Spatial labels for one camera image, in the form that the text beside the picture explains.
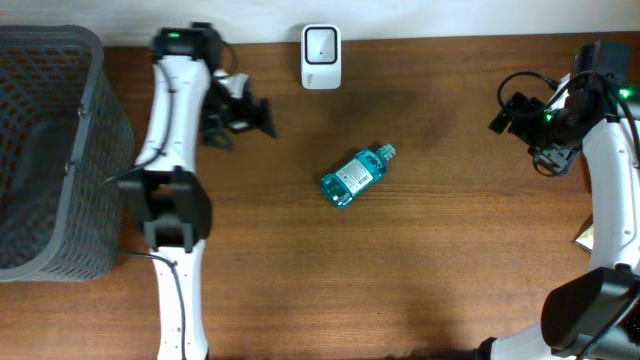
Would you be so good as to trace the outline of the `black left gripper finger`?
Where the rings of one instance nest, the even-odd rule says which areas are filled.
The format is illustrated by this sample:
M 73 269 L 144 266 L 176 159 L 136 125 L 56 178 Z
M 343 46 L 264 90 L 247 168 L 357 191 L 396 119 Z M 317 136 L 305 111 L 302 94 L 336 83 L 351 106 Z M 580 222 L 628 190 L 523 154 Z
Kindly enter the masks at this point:
M 225 151 L 233 151 L 234 143 L 224 128 L 210 128 L 202 133 L 202 141 L 205 146 L 218 148 Z
M 266 98 L 261 99 L 258 104 L 257 128 L 272 138 L 278 137 L 273 120 L 271 104 L 270 101 Z

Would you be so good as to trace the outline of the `white barcode scanner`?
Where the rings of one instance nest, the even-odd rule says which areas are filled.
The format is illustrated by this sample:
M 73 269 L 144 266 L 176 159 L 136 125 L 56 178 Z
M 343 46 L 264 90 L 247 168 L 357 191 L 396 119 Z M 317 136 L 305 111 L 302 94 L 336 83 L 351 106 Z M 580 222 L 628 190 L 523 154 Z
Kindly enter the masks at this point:
M 330 24 L 308 24 L 300 32 L 301 84 L 307 90 L 335 90 L 342 82 L 342 35 Z

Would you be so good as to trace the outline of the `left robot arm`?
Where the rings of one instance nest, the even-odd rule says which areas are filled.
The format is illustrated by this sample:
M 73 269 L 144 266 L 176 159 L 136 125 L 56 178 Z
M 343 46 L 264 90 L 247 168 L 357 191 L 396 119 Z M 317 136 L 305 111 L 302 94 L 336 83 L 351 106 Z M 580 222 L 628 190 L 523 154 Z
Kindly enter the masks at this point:
M 164 27 L 151 44 L 154 97 L 144 143 L 118 188 L 141 232 L 157 281 L 160 359 L 210 354 L 201 296 L 213 204 L 196 174 L 199 145 L 232 150 L 231 135 L 276 137 L 271 106 L 245 73 L 223 67 L 229 45 L 213 25 Z

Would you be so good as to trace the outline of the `yellow snack bag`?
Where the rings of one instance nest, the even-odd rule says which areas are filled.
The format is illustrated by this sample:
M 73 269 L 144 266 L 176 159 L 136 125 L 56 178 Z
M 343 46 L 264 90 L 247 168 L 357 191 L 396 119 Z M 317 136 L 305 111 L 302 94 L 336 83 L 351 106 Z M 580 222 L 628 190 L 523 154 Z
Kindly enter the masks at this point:
M 593 237 L 593 216 L 589 216 L 581 226 L 576 238 L 573 240 L 573 243 L 582 250 L 591 253 L 593 251 Z

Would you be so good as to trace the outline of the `grey plastic mesh basket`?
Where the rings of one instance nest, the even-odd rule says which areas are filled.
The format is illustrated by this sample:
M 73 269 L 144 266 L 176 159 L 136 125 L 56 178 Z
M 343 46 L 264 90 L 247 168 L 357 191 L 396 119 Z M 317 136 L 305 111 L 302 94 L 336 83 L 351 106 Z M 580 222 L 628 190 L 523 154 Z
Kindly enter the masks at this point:
M 104 48 L 74 25 L 1 29 L 1 280 L 84 282 L 114 266 L 134 155 Z

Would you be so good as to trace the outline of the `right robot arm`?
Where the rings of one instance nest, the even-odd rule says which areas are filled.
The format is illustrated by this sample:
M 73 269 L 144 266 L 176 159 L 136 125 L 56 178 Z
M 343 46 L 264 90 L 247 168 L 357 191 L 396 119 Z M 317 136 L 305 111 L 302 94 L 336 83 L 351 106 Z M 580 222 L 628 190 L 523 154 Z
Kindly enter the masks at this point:
M 538 323 L 488 338 L 477 359 L 636 359 L 639 356 L 639 89 L 630 48 L 597 41 L 571 72 L 548 79 L 547 102 L 520 92 L 499 99 L 489 125 L 528 146 L 534 168 L 566 175 L 583 155 L 592 192 L 593 244 L 585 274 L 546 297 Z

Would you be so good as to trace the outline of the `blue mouthwash bottle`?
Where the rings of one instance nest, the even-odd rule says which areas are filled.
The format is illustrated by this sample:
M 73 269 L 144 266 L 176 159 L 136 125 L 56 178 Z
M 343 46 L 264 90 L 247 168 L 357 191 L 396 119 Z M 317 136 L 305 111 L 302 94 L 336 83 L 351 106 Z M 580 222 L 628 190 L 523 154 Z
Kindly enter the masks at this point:
M 346 208 L 386 176 L 387 164 L 395 155 L 396 149 L 391 144 L 375 151 L 365 148 L 338 170 L 325 175 L 320 188 L 335 207 Z

